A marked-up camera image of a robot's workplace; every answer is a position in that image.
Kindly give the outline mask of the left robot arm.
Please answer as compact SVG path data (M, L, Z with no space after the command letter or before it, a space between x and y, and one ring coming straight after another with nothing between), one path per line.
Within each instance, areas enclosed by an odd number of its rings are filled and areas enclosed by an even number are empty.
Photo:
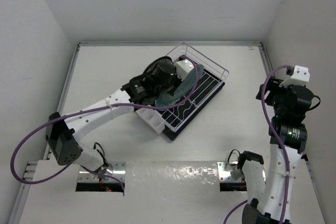
M52 114L46 141L57 164L78 164L91 171L106 165L103 153L82 144L81 140L98 127L132 113L136 108L153 108L166 96L180 99L186 92L182 86L190 73L182 68L182 64L182 61L173 62L169 57L161 57L147 66L142 74L91 106L74 114Z

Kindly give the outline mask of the black drip tray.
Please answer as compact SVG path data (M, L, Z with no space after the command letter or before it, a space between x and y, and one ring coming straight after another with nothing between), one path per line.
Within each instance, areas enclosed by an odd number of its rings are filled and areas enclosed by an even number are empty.
M183 101L191 91L195 77L195 73L191 73L194 70L192 63L185 58L186 55L181 55L178 59L174 61L176 65L176 73L178 77L182 77L183 81L189 81L186 87L190 87L188 93L182 95L178 100L171 100L173 98L178 98L177 95L183 91L182 89L177 89L173 96L164 95L161 96L155 104L155 106L176 105L177 103ZM154 65L159 61L172 61L168 56L158 58L150 65L146 67L143 73L147 73L154 69ZM223 88L225 85L225 78L228 75L226 69L222 69L224 72L221 77L218 77L208 69L206 69L202 64L198 64L194 61L197 66L198 71L198 81L197 86L188 100L183 104L170 108L168 110L137 110L138 116L140 116L148 125L154 129L157 133L164 133L171 141L174 141L177 136L185 129L185 127L201 112L201 110L209 103L209 101Z

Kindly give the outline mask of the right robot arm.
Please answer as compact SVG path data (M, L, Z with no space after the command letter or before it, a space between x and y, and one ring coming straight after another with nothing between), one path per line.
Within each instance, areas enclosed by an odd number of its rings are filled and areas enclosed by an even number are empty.
M295 172L305 151L308 133L303 120L315 109L316 95L306 85L285 86L270 78L256 96L274 109L270 119L270 163L267 176L261 155L243 151L235 171L242 174L248 199L243 204L242 223L290 223L291 191Z

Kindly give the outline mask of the dark rimmed cream plate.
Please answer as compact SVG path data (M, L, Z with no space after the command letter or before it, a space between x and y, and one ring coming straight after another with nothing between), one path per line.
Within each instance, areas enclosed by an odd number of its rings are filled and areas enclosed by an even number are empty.
M175 74L173 61L168 56L155 59L144 70L144 76L170 77Z

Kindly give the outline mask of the white cutlery holder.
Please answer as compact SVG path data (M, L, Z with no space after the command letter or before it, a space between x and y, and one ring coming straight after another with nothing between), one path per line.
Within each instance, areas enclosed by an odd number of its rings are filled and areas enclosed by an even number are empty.
M136 114L158 134L165 129L165 120L158 111L140 108L136 111Z

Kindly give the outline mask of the plain teal plate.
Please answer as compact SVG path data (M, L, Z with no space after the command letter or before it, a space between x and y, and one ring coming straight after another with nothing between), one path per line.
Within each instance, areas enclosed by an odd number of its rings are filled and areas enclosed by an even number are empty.
M166 107L169 105L174 105L183 98L192 89L195 84L195 80L199 80L204 72L204 66L201 64L196 65L198 72L197 79L195 78L195 69L186 77L184 81L177 87L173 94L164 93L159 96L155 101L155 106Z

